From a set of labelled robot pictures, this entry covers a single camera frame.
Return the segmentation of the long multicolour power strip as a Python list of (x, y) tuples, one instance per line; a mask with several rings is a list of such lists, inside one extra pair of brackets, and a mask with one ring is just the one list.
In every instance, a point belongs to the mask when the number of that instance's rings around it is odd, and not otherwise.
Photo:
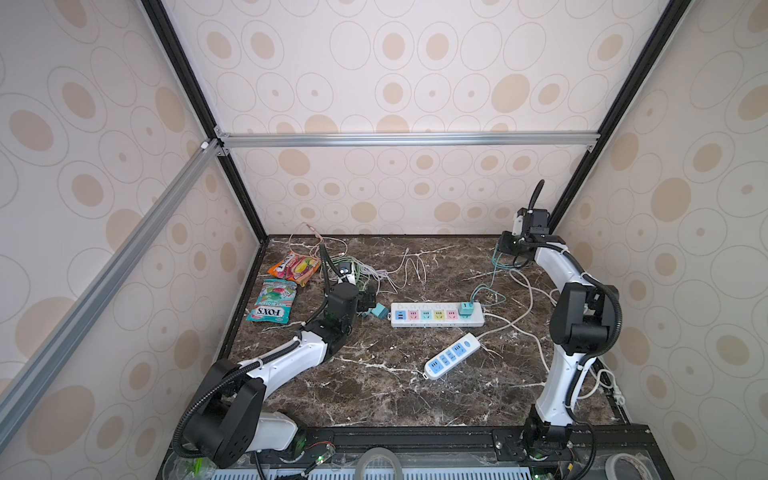
[(392, 303), (390, 322), (394, 328), (476, 328), (485, 324), (483, 308), (474, 304), (469, 317), (459, 315), (461, 302)]

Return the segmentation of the teal charger with teal cable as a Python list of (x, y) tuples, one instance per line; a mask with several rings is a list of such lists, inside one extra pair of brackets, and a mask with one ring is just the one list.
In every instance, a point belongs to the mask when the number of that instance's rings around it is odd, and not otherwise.
[(508, 301), (508, 298), (504, 294), (494, 288), (497, 275), (500, 272), (520, 273), (530, 260), (523, 258), (520, 255), (511, 254), (512, 261), (510, 263), (504, 263), (503, 257), (505, 255), (508, 254), (501, 252), (499, 244), (496, 244), (490, 257), (490, 263), (493, 267), (490, 272), (490, 279), (478, 284), (470, 294), (469, 300), (460, 303), (459, 315), (461, 317), (469, 317), (474, 311), (475, 303), (479, 303), (483, 308), (486, 308), (502, 305)]

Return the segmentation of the short blue power strip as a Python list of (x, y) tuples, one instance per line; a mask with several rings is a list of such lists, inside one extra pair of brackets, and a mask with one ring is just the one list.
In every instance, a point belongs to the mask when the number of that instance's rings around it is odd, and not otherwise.
[(479, 349), (478, 339), (468, 333), (429, 359), (425, 363), (424, 374), (430, 380), (440, 379)]

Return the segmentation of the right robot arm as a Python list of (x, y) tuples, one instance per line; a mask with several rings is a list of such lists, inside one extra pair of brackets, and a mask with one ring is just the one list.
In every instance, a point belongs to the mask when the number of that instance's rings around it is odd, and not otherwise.
[(528, 205), (517, 211), (512, 229), (498, 242), (500, 252), (513, 257), (514, 269), (536, 263), (559, 292), (549, 321), (555, 345), (552, 366), (522, 434), (529, 449), (566, 446), (579, 422), (574, 407), (588, 370), (615, 345), (622, 327), (616, 288), (580, 265), (564, 240), (551, 233), (550, 213), (536, 206), (544, 185), (544, 180), (536, 184)]

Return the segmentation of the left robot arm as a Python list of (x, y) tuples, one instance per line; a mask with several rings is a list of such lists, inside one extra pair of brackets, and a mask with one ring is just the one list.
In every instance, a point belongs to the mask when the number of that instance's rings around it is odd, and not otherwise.
[(226, 469), (244, 454), (286, 451), (297, 443), (296, 421), (263, 411), (264, 401), (302, 372), (329, 361), (347, 342), (356, 317), (376, 305), (318, 245), (324, 280), (321, 306), (282, 346), (252, 360), (215, 362), (182, 413), (170, 448), (179, 458), (206, 458)]

